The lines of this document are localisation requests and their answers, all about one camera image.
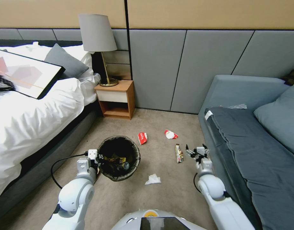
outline picture frame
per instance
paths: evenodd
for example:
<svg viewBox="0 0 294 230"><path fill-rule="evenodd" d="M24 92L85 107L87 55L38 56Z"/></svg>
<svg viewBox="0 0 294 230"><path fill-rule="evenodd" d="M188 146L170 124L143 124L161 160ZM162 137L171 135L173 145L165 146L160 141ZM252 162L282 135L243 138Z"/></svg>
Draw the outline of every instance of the picture frame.
<svg viewBox="0 0 294 230"><path fill-rule="evenodd" d="M0 75L11 81L19 93L43 98L65 68L0 50Z"/></svg>

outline wall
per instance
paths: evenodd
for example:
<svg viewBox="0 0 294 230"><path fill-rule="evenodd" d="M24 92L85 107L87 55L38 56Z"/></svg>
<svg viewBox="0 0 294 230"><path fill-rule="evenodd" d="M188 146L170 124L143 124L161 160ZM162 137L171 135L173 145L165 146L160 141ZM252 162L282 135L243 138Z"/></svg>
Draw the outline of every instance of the wall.
<svg viewBox="0 0 294 230"><path fill-rule="evenodd" d="M130 28L294 29L294 0L128 0Z"/></svg>
<svg viewBox="0 0 294 230"><path fill-rule="evenodd" d="M127 3L126 29L124 0L0 0L0 28L13 28L0 39L76 41L80 30L69 28L79 13L108 15L119 47L106 54L109 74L134 80L137 107L188 113L198 113L217 74L294 68L294 0Z"/></svg>
<svg viewBox="0 0 294 230"><path fill-rule="evenodd" d="M79 13L109 17L126 28L124 0L0 0L0 28L79 28Z"/></svg>

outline beige carpet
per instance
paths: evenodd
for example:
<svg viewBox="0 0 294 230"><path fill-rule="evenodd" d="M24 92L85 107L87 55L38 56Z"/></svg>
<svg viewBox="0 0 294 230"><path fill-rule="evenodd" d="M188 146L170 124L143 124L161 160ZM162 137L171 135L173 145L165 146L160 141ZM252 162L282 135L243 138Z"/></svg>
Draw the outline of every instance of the beige carpet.
<svg viewBox="0 0 294 230"><path fill-rule="evenodd" d="M164 130L179 135L168 140ZM148 142L139 145L137 134L146 132ZM185 151L201 145L204 138L198 116L136 109L132 120L98 118L73 154L97 148L107 137L125 135L134 140L141 153L138 169L127 180L112 182L101 175L85 217L86 230L107 230L128 212L160 209L175 213L208 230L216 229L204 197L193 185L195 161L184 156L177 164L174 153L179 143ZM55 173L63 186L76 175L76 158L68 160ZM162 183L144 185L156 173ZM48 178L0 220L0 229L41 229L55 209L60 189Z"/></svg>

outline white bedsheet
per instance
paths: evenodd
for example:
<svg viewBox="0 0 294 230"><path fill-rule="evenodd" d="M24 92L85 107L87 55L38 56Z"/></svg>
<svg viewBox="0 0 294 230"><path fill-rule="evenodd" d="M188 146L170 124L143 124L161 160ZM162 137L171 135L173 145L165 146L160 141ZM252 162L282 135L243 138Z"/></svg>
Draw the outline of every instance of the white bedsheet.
<svg viewBox="0 0 294 230"><path fill-rule="evenodd" d="M57 81L36 100L18 92L0 94L0 195L21 171L20 162L61 132L96 100L100 76L86 74Z"/></svg>

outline crushed red cup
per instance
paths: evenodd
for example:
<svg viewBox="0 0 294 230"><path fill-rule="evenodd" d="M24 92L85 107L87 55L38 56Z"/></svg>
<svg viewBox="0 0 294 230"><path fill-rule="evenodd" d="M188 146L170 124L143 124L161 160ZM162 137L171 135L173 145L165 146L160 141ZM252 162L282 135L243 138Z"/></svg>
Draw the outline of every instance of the crushed red cup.
<svg viewBox="0 0 294 230"><path fill-rule="evenodd" d="M164 134L167 137L167 139L177 139L177 137L178 137L177 134L175 134L174 132L169 131L169 130L165 130Z"/></svg>
<svg viewBox="0 0 294 230"><path fill-rule="evenodd" d="M147 142L147 133L139 133L138 134L138 141L140 142L140 144L144 144Z"/></svg>

